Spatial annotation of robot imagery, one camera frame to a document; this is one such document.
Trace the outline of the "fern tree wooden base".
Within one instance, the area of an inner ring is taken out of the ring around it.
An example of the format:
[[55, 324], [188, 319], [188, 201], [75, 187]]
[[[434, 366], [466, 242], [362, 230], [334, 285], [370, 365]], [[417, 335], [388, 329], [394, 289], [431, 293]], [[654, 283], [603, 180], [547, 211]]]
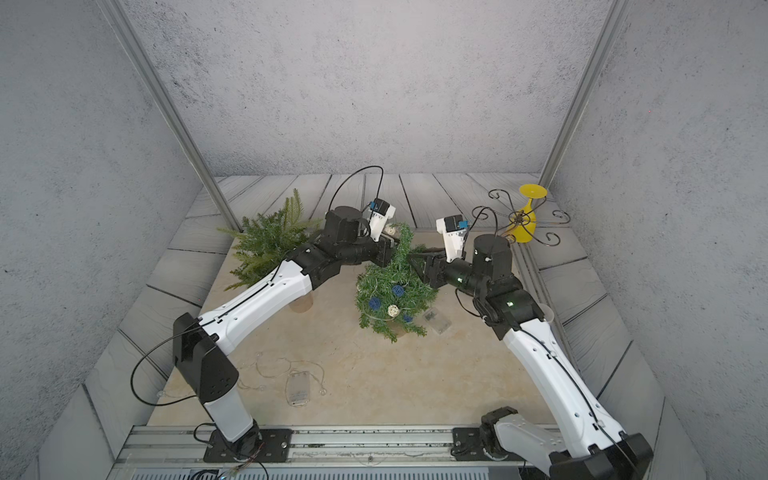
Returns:
[[231, 271], [238, 281], [225, 290], [253, 286], [277, 268], [287, 253], [308, 242], [319, 222], [303, 220], [303, 214], [303, 203], [294, 189], [276, 212], [244, 217], [241, 232], [219, 228], [236, 240], [234, 257], [240, 261]]

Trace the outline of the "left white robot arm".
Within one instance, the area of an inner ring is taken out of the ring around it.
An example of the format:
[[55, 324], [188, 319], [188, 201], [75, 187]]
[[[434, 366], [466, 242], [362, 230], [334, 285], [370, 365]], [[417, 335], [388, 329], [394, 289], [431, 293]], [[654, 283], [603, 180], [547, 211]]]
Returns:
[[175, 368], [235, 457], [254, 457], [262, 437], [238, 392], [239, 371], [230, 354], [272, 315], [318, 289], [343, 266], [390, 263], [397, 242], [383, 230], [396, 209], [380, 198], [369, 209], [368, 214], [350, 206], [328, 211], [323, 229], [256, 284], [200, 317], [184, 314], [175, 320], [169, 339]]

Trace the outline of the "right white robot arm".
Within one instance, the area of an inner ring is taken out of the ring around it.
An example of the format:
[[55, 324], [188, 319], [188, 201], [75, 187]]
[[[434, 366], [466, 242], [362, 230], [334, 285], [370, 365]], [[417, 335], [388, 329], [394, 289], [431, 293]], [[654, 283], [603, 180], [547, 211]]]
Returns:
[[551, 479], [642, 479], [653, 451], [603, 408], [560, 348], [544, 310], [512, 273], [506, 239], [478, 236], [472, 259], [456, 248], [412, 253], [409, 264], [432, 288], [451, 285], [470, 296], [477, 315], [526, 369], [558, 425], [558, 434], [530, 424], [514, 409], [481, 420], [491, 459], [514, 454]]

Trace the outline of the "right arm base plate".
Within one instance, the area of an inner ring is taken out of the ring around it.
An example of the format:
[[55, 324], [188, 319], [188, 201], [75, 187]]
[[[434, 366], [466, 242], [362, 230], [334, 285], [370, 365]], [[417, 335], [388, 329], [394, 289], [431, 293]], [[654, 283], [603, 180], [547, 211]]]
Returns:
[[495, 432], [495, 425], [504, 417], [517, 414], [512, 407], [505, 406], [486, 413], [478, 427], [455, 427], [452, 429], [453, 445], [450, 455], [460, 462], [467, 461], [522, 461], [522, 458], [505, 450]]

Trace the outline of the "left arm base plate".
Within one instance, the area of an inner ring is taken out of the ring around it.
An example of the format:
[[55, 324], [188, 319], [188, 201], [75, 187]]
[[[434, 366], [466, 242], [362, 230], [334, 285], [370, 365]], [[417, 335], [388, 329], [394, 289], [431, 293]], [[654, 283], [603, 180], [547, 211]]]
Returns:
[[288, 459], [293, 430], [290, 428], [261, 428], [257, 424], [239, 440], [226, 440], [214, 429], [203, 455], [204, 463], [285, 463]]

